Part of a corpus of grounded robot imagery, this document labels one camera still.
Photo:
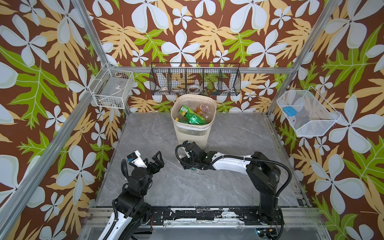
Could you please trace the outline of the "green soda bottle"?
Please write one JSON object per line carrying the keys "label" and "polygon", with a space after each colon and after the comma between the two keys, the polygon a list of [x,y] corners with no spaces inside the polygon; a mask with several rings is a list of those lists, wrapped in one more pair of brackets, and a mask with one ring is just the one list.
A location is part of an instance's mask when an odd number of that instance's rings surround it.
{"label": "green soda bottle", "polygon": [[185,117],[188,120],[188,123],[191,125],[202,126],[207,124],[207,121],[202,116],[195,113],[192,109],[187,106],[182,106],[179,110],[179,113],[181,114],[181,116]]}
{"label": "green soda bottle", "polygon": [[183,123],[183,124],[189,124],[189,121],[186,120],[185,118],[175,118],[175,121],[179,122],[179,123]]}

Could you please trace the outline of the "brown tea bottle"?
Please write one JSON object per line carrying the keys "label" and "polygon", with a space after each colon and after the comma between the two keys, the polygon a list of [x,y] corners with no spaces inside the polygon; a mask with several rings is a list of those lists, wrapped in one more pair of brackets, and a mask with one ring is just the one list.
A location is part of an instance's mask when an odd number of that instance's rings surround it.
{"label": "brown tea bottle", "polygon": [[208,105],[205,105],[205,104],[201,104],[197,107],[197,110],[196,110],[196,113],[198,115],[205,115],[205,114],[208,114],[209,113],[209,106]]}

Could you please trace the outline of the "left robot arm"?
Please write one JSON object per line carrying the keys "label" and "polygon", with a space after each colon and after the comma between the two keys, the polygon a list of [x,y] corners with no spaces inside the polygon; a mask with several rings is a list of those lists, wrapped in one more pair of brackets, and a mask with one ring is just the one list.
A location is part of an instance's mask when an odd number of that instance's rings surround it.
{"label": "left robot arm", "polygon": [[146,203],[153,183],[153,175],[164,167],[162,153],[158,151],[150,162],[135,151],[123,159],[121,171],[127,182],[120,195],[112,201],[113,212],[99,236],[100,240],[129,240],[135,231],[150,220],[151,205]]}

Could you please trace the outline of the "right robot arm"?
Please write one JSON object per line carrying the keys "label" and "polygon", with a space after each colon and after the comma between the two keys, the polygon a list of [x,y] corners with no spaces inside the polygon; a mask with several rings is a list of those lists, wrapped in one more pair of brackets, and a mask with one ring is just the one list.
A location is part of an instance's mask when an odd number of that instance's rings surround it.
{"label": "right robot arm", "polygon": [[278,207],[280,194],[293,177],[288,166],[269,160],[261,152],[248,156],[205,152],[195,142],[188,141],[176,146],[175,155],[185,170],[223,170],[248,176],[260,195],[257,220],[265,225],[278,221],[281,215]]}

